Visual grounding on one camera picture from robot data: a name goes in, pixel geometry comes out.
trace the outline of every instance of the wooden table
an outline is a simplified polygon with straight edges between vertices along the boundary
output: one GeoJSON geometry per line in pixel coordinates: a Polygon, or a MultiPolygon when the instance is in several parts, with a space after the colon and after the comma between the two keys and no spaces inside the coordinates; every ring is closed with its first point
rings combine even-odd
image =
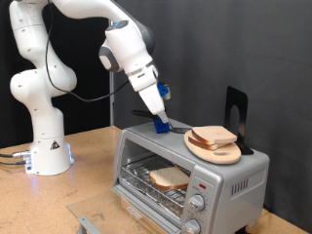
{"type": "MultiPolygon", "coordinates": [[[[76,233],[79,222],[66,206],[91,199],[111,188],[119,134],[118,128],[107,127],[66,136],[75,163],[60,175],[27,175],[23,166],[0,165],[0,234],[76,233]]],[[[1,149],[0,153],[26,150],[28,145],[1,149]]],[[[263,211],[255,227],[248,230],[253,234],[307,234],[267,211],[263,211]]],[[[148,232],[138,228],[125,229],[124,233],[148,232]]]]}

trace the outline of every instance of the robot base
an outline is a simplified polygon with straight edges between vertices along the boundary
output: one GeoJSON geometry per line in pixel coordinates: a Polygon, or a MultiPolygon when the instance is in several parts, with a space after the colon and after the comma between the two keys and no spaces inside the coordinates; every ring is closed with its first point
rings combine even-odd
{"type": "Polygon", "coordinates": [[[64,136],[43,139],[35,138],[29,145],[31,164],[25,165],[27,174],[53,176],[66,172],[73,163],[70,144],[64,136]]]}

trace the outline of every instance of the bread slice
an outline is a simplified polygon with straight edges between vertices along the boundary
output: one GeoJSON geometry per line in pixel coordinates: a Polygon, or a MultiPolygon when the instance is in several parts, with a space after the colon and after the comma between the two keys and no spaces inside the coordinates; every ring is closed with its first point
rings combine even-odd
{"type": "Polygon", "coordinates": [[[162,190],[186,188],[189,183],[189,176],[177,166],[151,171],[149,178],[162,190]]]}
{"type": "Polygon", "coordinates": [[[216,150],[224,145],[226,145],[227,143],[217,143],[217,144],[205,144],[199,140],[196,139],[196,137],[192,134],[191,131],[188,131],[186,133],[187,137],[188,137],[188,141],[192,144],[197,145],[198,147],[204,148],[204,149],[209,149],[209,150],[216,150]]]}
{"type": "Polygon", "coordinates": [[[195,138],[205,144],[231,143],[237,137],[222,126],[195,127],[192,129],[195,138]]]}

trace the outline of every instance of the gray wall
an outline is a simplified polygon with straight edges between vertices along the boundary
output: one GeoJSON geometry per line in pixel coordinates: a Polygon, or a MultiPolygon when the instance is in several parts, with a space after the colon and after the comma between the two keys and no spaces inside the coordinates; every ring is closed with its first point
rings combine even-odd
{"type": "MultiPolygon", "coordinates": [[[[170,118],[223,125],[227,86],[248,95],[246,143],[271,159],[265,206],[311,233],[312,1],[117,2],[156,36],[170,118]]],[[[118,87],[126,76],[115,80],[118,87]]],[[[115,125],[149,121],[133,109],[146,107],[128,86],[116,95],[115,125]]]]}

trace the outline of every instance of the black backdrop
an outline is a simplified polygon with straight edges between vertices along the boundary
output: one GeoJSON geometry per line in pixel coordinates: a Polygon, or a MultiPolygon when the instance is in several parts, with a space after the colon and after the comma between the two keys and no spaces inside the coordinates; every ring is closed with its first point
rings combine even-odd
{"type": "MultiPolygon", "coordinates": [[[[11,78],[34,66],[19,54],[9,16],[11,0],[0,0],[0,148],[32,141],[27,108],[10,92],[11,78]]],[[[69,19],[55,6],[51,41],[58,57],[77,75],[74,92],[83,98],[97,98],[109,92],[109,73],[98,58],[105,39],[107,19],[69,19]]],[[[49,9],[43,11],[50,28],[49,9]]],[[[64,115],[65,134],[109,126],[109,99],[85,103],[70,95],[54,97],[53,105],[64,115]]]]}
{"type": "MultiPolygon", "coordinates": [[[[246,143],[271,160],[265,206],[312,233],[312,1],[117,2],[155,34],[170,118],[223,125],[227,86],[248,95],[246,143]]],[[[115,125],[150,121],[133,109],[146,107],[128,86],[116,95],[115,125]]]]}

